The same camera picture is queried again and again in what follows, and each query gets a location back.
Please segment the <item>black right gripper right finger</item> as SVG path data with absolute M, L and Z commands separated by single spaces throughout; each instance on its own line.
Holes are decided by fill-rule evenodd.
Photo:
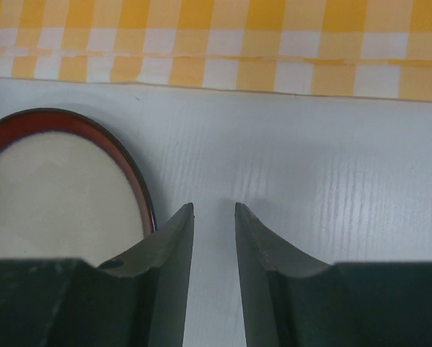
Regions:
M 432 346 L 432 262 L 330 265 L 234 218 L 249 346 Z

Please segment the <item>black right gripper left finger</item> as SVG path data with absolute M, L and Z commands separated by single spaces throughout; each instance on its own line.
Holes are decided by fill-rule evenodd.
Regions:
M 193 235 L 187 203 L 98 267 L 0 260 L 0 346 L 181 346 Z

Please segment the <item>red rimmed cream plate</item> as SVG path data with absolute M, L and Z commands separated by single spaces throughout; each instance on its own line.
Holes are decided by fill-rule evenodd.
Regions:
M 0 258 L 98 265 L 155 229 L 145 180 L 105 127 L 55 108 L 0 120 Z

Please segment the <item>yellow white checkered cloth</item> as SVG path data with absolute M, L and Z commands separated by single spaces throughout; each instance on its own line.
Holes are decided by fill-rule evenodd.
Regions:
M 0 1 L 0 77 L 432 101 L 432 1 Z

